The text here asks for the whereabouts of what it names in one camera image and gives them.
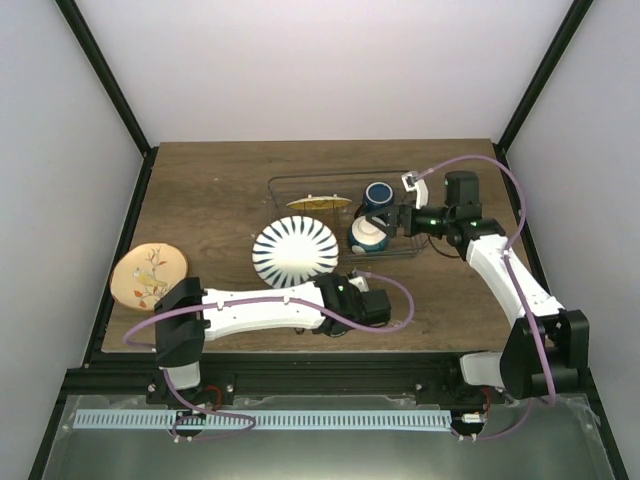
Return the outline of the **blue ceramic mug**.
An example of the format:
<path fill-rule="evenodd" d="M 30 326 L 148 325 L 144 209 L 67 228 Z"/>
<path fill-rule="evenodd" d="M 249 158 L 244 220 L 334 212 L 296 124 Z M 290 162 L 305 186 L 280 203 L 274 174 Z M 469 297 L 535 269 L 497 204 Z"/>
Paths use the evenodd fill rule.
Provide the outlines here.
<path fill-rule="evenodd" d="M 370 183 L 364 190 L 361 205 L 356 209 L 354 217 L 378 211 L 394 204 L 394 189 L 386 182 Z"/>

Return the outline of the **striped white blue plate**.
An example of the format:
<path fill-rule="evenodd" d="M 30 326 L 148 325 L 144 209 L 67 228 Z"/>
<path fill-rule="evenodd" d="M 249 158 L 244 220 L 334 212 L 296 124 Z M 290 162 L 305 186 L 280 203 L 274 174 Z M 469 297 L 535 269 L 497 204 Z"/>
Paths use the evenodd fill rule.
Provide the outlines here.
<path fill-rule="evenodd" d="M 259 278 L 272 288 L 300 285 L 338 265 L 339 246 L 321 221 L 301 215 L 282 217 L 256 237 L 251 260 Z"/>

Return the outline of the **round woven bamboo tray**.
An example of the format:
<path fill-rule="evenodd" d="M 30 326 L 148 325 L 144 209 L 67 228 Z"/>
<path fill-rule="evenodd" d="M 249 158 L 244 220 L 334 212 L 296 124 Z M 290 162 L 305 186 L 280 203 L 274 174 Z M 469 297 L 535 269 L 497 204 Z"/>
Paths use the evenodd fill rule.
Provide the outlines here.
<path fill-rule="evenodd" d="M 322 196 L 308 195 L 304 198 L 288 202 L 286 206 L 292 210 L 307 212 L 340 209 L 351 203 L 351 199 L 341 197 L 336 194 Z"/>

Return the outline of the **round wooden plate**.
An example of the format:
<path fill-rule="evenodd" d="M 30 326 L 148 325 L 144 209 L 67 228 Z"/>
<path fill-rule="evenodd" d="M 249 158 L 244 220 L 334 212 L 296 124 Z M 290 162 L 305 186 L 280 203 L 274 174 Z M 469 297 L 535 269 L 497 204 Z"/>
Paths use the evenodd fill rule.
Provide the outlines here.
<path fill-rule="evenodd" d="M 113 299 L 130 309 L 152 311 L 188 273 L 186 255 L 166 243 L 141 244 L 115 265 L 109 282 Z"/>

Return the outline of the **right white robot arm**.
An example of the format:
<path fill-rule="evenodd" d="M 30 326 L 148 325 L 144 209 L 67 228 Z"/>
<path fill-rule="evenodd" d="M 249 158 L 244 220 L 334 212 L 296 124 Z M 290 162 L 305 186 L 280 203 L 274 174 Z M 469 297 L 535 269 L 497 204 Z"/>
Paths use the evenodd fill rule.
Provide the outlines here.
<path fill-rule="evenodd" d="M 581 390 L 588 374 L 588 320 L 549 294 L 517 257 L 502 226 L 484 217 L 478 176 L 446 173 L 439 207 L 428 206 L 428 189 L 417 172 L 404 174 L 402 183 L 415 193 L 415 203 L 363 208 L 367 221 L 388 237 L 403 233 L 445 239 L 485 282 L 511 327 L 502 352 L 461 357 L 460 368 L 444 378 L 447 396 L 465 403 L 480 386 L 505 390 L 517 399 Z"/>

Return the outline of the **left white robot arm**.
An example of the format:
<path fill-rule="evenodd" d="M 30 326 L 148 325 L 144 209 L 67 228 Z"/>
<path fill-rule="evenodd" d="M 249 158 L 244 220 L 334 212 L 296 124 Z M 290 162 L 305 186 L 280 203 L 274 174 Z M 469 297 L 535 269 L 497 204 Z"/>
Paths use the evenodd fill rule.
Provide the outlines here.
<path fill-rule="evenodd" d="M 351 329 L 330 314 L 362 327 L 383 327 L 391 319 L 385 290 L 370 290 L 363 277 L 322 274 L 299 285 L 253 291 L 204 289 L 200 279 L 178 282 L 154 307 L 156 314 L 212 304 L 155 324 L 156 363 L 169 376 L 169 391 L 181 403 L 204 392 L 200 359 L 204 344 L 234 334 L 290 328 L 338 336 Z"/>

